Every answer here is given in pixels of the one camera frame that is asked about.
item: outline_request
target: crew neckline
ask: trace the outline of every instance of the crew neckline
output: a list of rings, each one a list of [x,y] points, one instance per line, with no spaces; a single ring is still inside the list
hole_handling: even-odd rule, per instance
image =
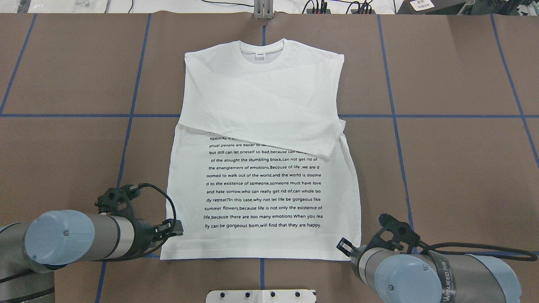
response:
[[[262,53],[262,52],[269,53],[269,52],[275,52],[275,51],[281,50],[281,53],[273,61],[270,61],[264,64],[255,64],[248,61],[243,56],[243,54],[241,53],[242,50],[253,52],[253,53]],[[290,50],[290,41],[284,38],[275,43],[264,45],[264,46],[251,45],[251,44],[247,44],[241,41],[236,41],[236,43],[234,44],[234,54],[235,54],[235,57],[238,59],[238,61],[242,65],[248,68],[254,68],[258,70],[279,65],[288,56],[289,50]]]

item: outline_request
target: white t-shirt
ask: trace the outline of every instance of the white t-shirt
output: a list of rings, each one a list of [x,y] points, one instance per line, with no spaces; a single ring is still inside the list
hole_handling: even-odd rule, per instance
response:
[[[286,39],[185,54],[168,184],[185,233],[162,259],[346,260],[335,246],[360,241],[361,216],[336,109],[343,61]]]

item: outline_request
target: metal bracket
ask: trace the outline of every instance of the metal bracket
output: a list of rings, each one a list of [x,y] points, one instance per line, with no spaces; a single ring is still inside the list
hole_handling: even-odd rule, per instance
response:
[[[273,0],[254,0],[255,19],[273,19]]]

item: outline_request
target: brown work mat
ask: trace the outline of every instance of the brown work mat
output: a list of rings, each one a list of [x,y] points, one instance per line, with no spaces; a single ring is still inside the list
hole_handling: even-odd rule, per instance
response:
[[[538,251],[537,30],[537,18],[503,16],[4,15],[0,225],[96,212],[95,199],[117,184],[165,189],[184,53],[287,38],[345,55],[337,107],[360,183],[363,244],[387,212],[412,219],[429,244]],[[164,217],[158,194],[134,204],[149,222]],[[522,301],[536,301],[539,263],[508,263]],[[381,302],[336,261],[154,257],[56,274],[57,302],[191,303],[210,290],[261,287]]]

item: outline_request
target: light blue joint cap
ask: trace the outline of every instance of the light blue joint cap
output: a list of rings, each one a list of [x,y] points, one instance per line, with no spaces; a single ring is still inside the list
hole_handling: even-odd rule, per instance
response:
[[[474,254],[468,254],[468,256],[474,257],[490,270],[498,284],[500,284],[507,303],[520,303],[522,289],[520,288],[519,279],[507,263],[489,256],[476,256]]]
[[[40,264],[65,265],[90,249],[95,230],[92,220],[76,210],[49,211],[30,224],[24,238],[28,256]]]
[[[442,296],[436,271],[407,254],[383,260],[376,269],[375,286],[385,303],[440,303]]]

